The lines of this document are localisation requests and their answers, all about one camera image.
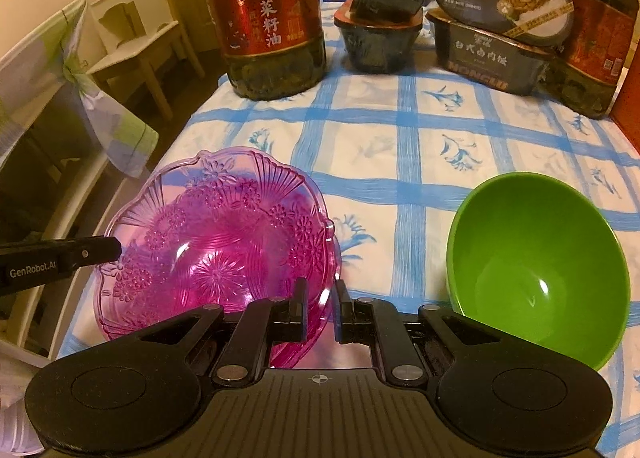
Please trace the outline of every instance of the glass bowl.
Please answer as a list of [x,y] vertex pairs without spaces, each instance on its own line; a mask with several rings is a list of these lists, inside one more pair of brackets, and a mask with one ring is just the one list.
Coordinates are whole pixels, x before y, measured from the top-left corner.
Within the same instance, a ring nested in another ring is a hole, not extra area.
[[274,346],[293,367],[324,328],[340,250],[322,194],[305,173],[244,147],[200,151],[156,170],[110,222],[122,244],[95,272],[95,317],[108,339],[207,303],[242,311],[308,281],[308,338]]

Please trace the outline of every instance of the food package lid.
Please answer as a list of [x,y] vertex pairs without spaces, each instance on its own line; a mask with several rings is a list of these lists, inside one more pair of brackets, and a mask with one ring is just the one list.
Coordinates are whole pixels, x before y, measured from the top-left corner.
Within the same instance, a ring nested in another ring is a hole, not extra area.
[[406,30],[408,28],[422,28],[422,20],[424,13],[420,8],[417,13],[411,17],[409,22],[405,23],[393,23],[390,21],[376,21],[372,22],[364,19],[353,19],[351,17],[351,3],[353,0],[346,0],[342,3],[342,6],[338,8],[334,13],[334,24],[338,28],[368,28],[383,29],[383,30]]

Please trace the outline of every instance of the bed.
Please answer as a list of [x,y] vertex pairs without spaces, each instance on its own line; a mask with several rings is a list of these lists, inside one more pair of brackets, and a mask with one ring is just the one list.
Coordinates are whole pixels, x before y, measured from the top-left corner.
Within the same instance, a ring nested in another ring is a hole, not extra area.
[[[640,439],[640,155],[612,121],[437,69],[427,25],[401,73],[354,73],[333,24],[336,7],[322,6],[329,70],[320,84],[252,102],[223,77],[159,167],[201,149],[246,145],[306,171],[335,222],[351,295],[385,298],[404,312],[447,304],[447,233],[473,187],[518,170],[575,187],[601,210],[628,262],[631,311],[622,344],[600,371],[614,407],[598,449],[631,458]],[[104,340],[94,285],[85,287],[59,356]],[[353,362],[360,360],[333,361]]]

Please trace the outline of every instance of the green bowl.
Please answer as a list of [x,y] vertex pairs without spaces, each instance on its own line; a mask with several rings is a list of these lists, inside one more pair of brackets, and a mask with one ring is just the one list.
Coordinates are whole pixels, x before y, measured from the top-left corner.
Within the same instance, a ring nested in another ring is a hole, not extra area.
[[447,243],[453,308],[598,370],[620,344],[629,310],[625,256],[596,207],[541,174],[476,187]]

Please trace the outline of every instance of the red label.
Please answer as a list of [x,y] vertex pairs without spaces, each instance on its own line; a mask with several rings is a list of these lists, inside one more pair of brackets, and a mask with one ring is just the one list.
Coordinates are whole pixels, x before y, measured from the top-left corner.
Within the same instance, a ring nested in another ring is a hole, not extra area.
[[226,55],[300,46],[322,35],[319,0],[210,0]]
[[574,0],[574,27],[562,45],[564,61],[615,86],[631,45],[636,20],[601,0]]

